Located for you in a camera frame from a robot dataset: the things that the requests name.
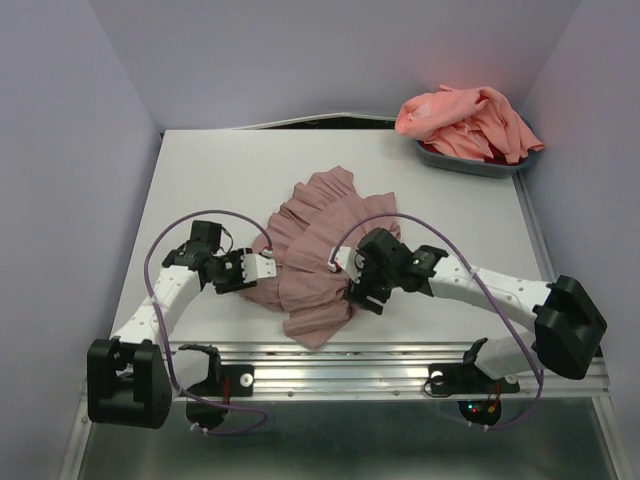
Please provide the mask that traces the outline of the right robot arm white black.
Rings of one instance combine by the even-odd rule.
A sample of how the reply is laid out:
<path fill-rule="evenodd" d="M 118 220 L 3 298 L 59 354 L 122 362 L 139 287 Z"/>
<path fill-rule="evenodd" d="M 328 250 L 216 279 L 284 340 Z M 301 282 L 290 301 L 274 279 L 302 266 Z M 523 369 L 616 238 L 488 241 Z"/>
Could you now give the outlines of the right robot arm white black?
<path fill-rule="evenodd" d="M 607 329 L 604 316 L 583 285 L 561 275 L 533 281 L 465 265 L 449 252 L 422 245 L 410 250 L 376 228 L 356 248 L 342 247 L 336 265 L 350 279 L 348 300 L 381 314 L 395 289 L 462 302 L 491 311 L 523 334 L 481 338 L 464 354 L 463 384 L 482 390 L 494 380 L 530 369 L 583 379 Z"/>

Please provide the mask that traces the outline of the dusty pink pleated skirt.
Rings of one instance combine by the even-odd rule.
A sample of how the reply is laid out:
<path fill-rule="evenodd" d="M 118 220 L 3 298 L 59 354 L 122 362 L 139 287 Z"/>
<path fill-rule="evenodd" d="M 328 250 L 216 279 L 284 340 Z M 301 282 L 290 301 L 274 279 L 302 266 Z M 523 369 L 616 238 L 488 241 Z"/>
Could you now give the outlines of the dusty pink pleated skirt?
<path fill-rule="evenodd" d="M 332 273 L 331 250 L 354 224 L 397 210 L 394 193 L 360 196 L 351 172 L 337 166 L 294 186 L 267 223 L 277 274 L 241 295 L 284 312 L 285 335 L 310 349 L 326 344 L 356 313 L 345 299 L 348 277 Z"/>

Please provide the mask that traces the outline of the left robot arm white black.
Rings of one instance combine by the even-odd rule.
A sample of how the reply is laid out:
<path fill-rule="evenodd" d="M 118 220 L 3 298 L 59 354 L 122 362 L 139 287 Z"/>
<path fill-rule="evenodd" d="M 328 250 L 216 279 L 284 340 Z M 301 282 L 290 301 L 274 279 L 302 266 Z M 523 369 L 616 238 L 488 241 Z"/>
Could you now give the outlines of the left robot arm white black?
<path fill-rule="evenodd" d="M 199 213 L 185 219 L 190 236 L 166 255 L 157 277 L 143 264 L 146 296 L 134 314 L 110 338 L 89 346 L 87 414 L 94 423 L 158 429 L 173 401 L 185 397 L 191 429 L 225 433 L 221 425 L 235 408 L 230 395 L 240 376 L 224 371 L 216 347 L 191 343 L 173 350 L 169 337 L 206 287 L 223 295 L 276 277 L 273 243 L 258 251 L 223 249 L 223 225 L 203 221 Z"/>

